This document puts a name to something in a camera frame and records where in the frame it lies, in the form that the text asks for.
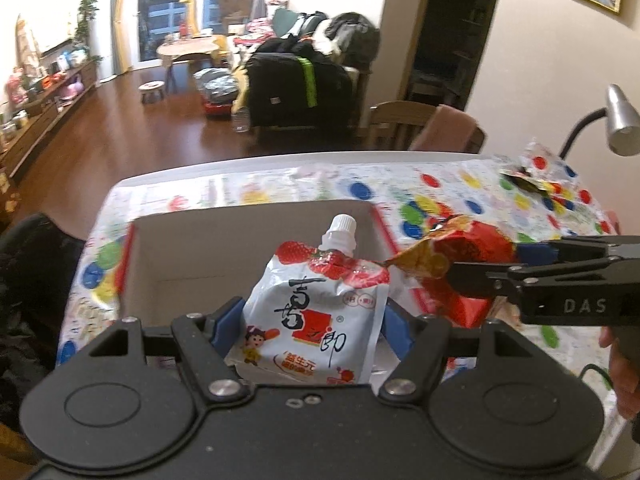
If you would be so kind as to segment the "person's right hand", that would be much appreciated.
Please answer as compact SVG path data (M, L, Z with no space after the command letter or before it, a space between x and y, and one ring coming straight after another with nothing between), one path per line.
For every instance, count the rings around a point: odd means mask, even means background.
M609 327L602 327L599 344L610 349L608 374L617 399L617 411L624 419L634 419L639 414L639 375L632 363L620 352L620 342Z

